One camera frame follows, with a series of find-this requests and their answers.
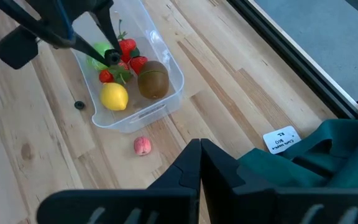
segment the brown kiwi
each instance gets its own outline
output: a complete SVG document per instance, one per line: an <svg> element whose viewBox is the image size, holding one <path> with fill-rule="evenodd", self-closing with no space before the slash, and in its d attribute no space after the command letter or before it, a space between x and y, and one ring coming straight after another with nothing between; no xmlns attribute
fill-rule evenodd
<svg viewBox="0 0 358 224"><path fill-rule="evenodd" d="M137 78L140 94L148 99L163 98L169 89L168 70L158 61L146 62Z"/></svg>

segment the floor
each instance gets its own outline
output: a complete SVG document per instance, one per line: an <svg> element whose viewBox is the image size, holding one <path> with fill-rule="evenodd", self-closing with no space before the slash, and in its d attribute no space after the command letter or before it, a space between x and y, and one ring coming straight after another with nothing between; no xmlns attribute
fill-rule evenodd
<svg viewBox="0 0 358 224"><path fill-rule="evenodd" d="M358 101L358 0L255 2Z"/></svg>
<svg viewBox="0 0 358 224"><path fill-rule="evenodd" d="M0 223L35 223L39 203L63 189L141 189L193 138L235 158L292 125L301 137L335 118L223 0L145 0L185 74L181 109L132 134L100 129L69 50L39 45L20 70L0 61ZM0 38L16 24L0 11ZM82 100L85 110L74 109ZM137 136L153 151L134 154ZM209 223L203 198L200 223Z"/></svg>

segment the light wood planks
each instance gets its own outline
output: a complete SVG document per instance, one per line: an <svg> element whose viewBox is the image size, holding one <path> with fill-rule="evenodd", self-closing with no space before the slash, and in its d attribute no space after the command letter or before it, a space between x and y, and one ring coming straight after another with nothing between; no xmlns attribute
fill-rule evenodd
<svg viewBox="0 0 358 224"><path fill-rule="evenodd" d="M41 44L20 70L0 61L0 223L35 223L40 201L63 189L145 188L192 138L209 138L238 158L263 149L264 133L292 125L305 137L334 118L222 0L144 4L185 74L185 93L180 110L134 133L92 124L69 50ZM0 11L0 39L15 26ZM86 109L74 109L76 100ZM154 147L144 157L132 150L141 135ZM200 211L200 223L209 223L204 200Z"/></svg>

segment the clear plastic bin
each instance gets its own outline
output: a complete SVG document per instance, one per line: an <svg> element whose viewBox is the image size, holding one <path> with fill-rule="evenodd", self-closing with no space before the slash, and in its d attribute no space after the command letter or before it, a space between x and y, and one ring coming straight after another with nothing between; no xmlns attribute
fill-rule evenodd
<svg viewBox="0 0 358 224"><path fill-rule="evenodd" d="M124 111L111 111L99 100L102 87L99 72L88 65L85 54L73 50L94 104L92 122L100 128L131 133L179 109L185 81L181 70L139 0L114 1L110 13L116 34L118 35L118 22L121 18L121 31L128 32L126 38L133 38L136 41L140 54L149 60L162 62L169 72L170 88L164 98L148 100L141 96L137 87L137 77L134 75L134 78L125 85L129 95L127 108ZM97 42L108 42L88 13L79 17L73 27L92 45Z"/></svg>

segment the green bag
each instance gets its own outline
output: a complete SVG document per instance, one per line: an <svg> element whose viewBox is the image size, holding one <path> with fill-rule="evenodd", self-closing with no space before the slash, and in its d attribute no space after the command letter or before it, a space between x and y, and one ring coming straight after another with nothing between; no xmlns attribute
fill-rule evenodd
<svg viewBox="0 0 358 224"><path fill-rule="evenodd" d="M358 120L327 120L280 154L253 149L239 162L281 187L358 188Z"/></svg>

